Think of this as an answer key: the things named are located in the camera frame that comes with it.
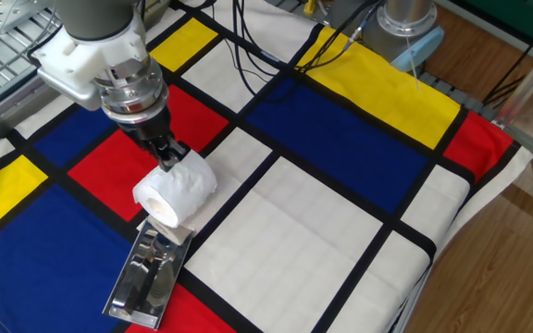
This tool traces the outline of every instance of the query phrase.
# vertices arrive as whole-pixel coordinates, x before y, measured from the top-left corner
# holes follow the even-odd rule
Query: toilet paper roll
[[[176,228],[191,216],[217,188],[211,167],[196,152],[190,151],[168,172],[159,166],[134,188],[135,202],[159,222]]]

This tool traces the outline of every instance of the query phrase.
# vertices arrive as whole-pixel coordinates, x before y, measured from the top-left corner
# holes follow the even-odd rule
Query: blue rectangle
[[[80,108],[37,141],[34,147],[62,167],[112,124],[113,121],[102,110],[92,112]]]
[[[130,244],[54,186],[0,231],[0,332],[109,332]]]
[[[392,213],[427,159],[294,80],[284,80],[267,100],[286,93],[283,101],[261,103],[248,121]]]

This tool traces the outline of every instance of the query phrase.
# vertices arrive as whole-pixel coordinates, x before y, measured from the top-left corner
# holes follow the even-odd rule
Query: red square
[[[228,121],[179,88],[170,86],[169,90],[170,127],[176,139],[196,152],[203,150]],[[156,166],[154,158],[118,130],[74,166],[69,175],[129,221],[141,210],[133,200],[132,189]]]
[[[234,333],[221,318],[209,310],[180,284],[174,286],[166,313],[157,331],[131,325],[126,333]]]
[[[167,107],[172,116],[170,127],[176,140],[185,142],[195,152],[203,150],[228,125],[226,119],[180,88],[171,85],[169,92]]]
[[[513,141],[485,118],[469,112],[444,156],[472,171],[478,181],[499,162]]]
[[[154,158],[117,130],[74,166],[69,175],[129,221],[141,210],[133,199],[133,187],[154,167]]]

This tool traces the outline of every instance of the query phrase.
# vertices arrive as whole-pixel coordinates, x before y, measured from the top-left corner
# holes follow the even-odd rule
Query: mondrian pattern cloth
[[[260,0],[245,12],[256,42],[293,65],[332,33]],[[176,4],[148,43],[172,129],[218,183],[185,221],[196,236],[159,331],[390,331],[529,153],[358,44],[306,76],[242,49],[244,68],[252,56],[265,71],[246,73],[252,95],[231,19],[228,0]],[[0,332],[151,331],[101,312],[146,217],[131,190],[154,167],[103,112],[64,97],[0,140]]]

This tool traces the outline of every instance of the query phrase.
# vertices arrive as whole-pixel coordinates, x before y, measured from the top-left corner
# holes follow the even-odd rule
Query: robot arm
[[[63,28],[34,53],[41,78],[84,108],[100,107],[164,171],[189,148],[169,128],[168,91],[145,50],[132,0],[56,0]]]

